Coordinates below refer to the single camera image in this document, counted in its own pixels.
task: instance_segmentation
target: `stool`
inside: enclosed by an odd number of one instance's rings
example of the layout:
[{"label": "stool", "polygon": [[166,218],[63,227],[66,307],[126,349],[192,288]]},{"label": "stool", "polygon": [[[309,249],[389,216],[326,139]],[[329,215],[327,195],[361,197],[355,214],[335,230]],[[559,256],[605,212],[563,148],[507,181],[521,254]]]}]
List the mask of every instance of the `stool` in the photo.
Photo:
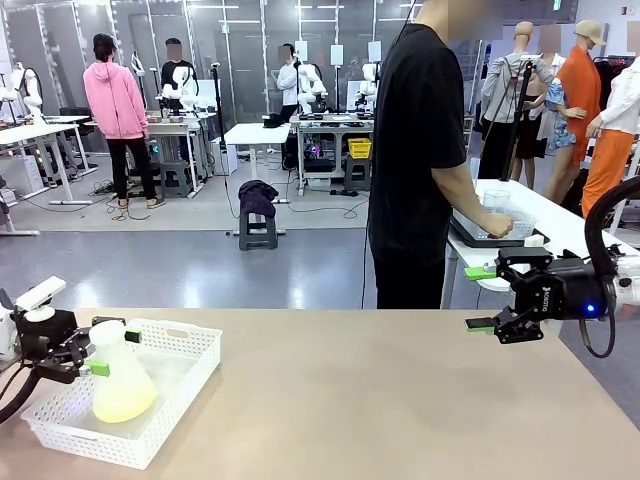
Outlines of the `stool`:
[{"label": "stool", "polygon": [[368,191],[371,189],[371,161],[369,159],[356,160],[351,157],[351,155],[347,155],[347,170],[344,174],[344,188],[349,191]]},{"label": "stool", "polygon": [[189,164],[185,162],[163,162],[160,164],[160,181],[162,184],[162,197],[186,198],[191,193],[191,177],[187,173]]},{"label": "stool", "polygon": [[[251,230],[267,229],[267,233],[251,233]],[[264,222],[250,222],[248,213],[240,213],[240,250],[246,252],[249,248],[267,246],[269,250],[278,248],[278,232],[276,219],[265,217]]]}]

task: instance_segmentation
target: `black t-shirt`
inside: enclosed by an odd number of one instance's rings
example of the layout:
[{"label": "black t-shirt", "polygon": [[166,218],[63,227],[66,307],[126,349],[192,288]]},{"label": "black t-shirt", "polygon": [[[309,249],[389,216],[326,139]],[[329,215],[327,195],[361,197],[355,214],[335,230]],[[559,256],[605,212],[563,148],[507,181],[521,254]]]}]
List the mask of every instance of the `black t-shirt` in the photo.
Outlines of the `black t-shirt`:
[{"label": "black t-shirt", "polygon": [[[163,88],[167,83],[171,84],[174,90],[178,88],[178,84],[173,81],[173,72],[176,67],[191,68],[193,79],[196,81],[198,80],[198,78],[196,77],[196,69],[193,68],[191,62],[187,62],[186,60],[180,60],[179,62],[168,61],[162,66],[162,72],[160,73],[160,88]],[[180,100],[170,99],[169,108],[171,110],[180,110],[183,107],[182,103],[180,103]]]},{"label": "black t-shirt", "polygon": [[451,205],[431,176],[466,160],[464,87],[455,54],[407,25],[378,86],[369,235],[380,262],[427,267],[444,259]]}]

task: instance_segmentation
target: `glass wall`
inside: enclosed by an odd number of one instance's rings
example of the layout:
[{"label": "glass wall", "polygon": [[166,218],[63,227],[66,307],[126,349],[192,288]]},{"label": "glass wall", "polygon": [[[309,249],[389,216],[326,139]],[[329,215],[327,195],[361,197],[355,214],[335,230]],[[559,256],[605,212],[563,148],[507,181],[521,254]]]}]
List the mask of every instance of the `glass wall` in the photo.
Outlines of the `glass wall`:
[{"label": "glass wall", "polygon": [[[509,17],[541,22],[569,22],[576,0],[562,2],[553,11],[547,0],[504,0]],[[411,0],[20,0],[5,1],[12,60],[34,67],[41,79],[44,111],[60,106],[84,106],[82,73],[94,61],[92,37],[99,32],[115,36],[117,60],[130,66],[137,52],[146,70],[143,79],[150,108],[157,108],[154,73],[166,61],[165,41],[182,41],[183,56],[192,61],[198,78],[209,79],[212,63],[219,63],[223,120],[260,121],[263,114],[282,107],[276,78],[281,68],[278,46],[308,42],[309,63],[318,66],[336,106],[347,105],[349,81],[362,80],[368,62],[368,43],[382,43],[383,58],[410,14]],[[331,45],[344,47],[344,65],[331,65]],[[469,102],[477,67],[479,42],[452,45],[465,77]]]}]

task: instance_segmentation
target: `pink hoodie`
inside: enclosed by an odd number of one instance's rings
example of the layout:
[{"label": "pink hoodie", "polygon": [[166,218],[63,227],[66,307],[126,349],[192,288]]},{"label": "pink hoodie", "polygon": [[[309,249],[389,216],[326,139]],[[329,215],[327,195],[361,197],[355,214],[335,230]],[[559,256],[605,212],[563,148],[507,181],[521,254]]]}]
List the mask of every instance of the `pink hoodie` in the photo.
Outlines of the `pink hoodie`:
[{"label": "pink hoodie", "polygon": [[128,68],[95,62],[83,78],[89,107],[105,137],[130,140],[146,135],[144,102]]}]

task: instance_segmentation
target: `yellow bin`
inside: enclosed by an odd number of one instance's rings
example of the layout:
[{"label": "yellow bin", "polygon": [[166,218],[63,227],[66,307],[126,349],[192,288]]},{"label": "yellow bin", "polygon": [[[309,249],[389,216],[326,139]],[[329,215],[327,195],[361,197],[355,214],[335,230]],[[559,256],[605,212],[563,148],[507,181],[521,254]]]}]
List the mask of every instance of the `yellow bin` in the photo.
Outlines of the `yellow bin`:
[{"label": "yellow bin", "polygon": [[354,160],[367,160],[371,155],[371,140],[368,138],[350,138],[349,153]]}]

